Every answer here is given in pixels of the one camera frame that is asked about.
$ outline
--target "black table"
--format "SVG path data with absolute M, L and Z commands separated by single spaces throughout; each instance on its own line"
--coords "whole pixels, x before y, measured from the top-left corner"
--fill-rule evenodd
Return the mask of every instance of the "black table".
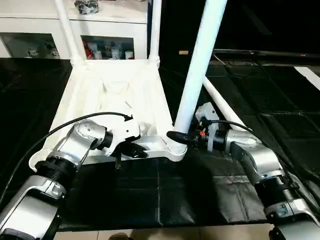
M 186 69 L 159 69 L 173 119 Z M 320 98 L 318 90 L 292 67 L 227 69 L 209 66 L 207 76 L 244 123 L 277 151 L 319 173 L 316 148 L 304 143 L 316 144 L 320 139 L 320 122 L 313 120 L 320 120 L 314 104 Z M 71 66 L 67 60 L 1 59 L 0 72 L 0 123 L 5 136 L 2 189 L 19 158 L 48 132 Z M 294 84 L 288 87 L 288 81 Z M 208 101 L 211 98 L 202 89 L 198 104 Z M 10 186 L 6 203 L 31 173 L 26 161 Z M 219 152 L 189 149 L 178 163 L 166 158 L 141 159 L 123 162 L 120 170 L 115 170 L 114 162 L 84 165 L 67 198 L 60 230 L 265 222 L 263 206 L 237 162 Z

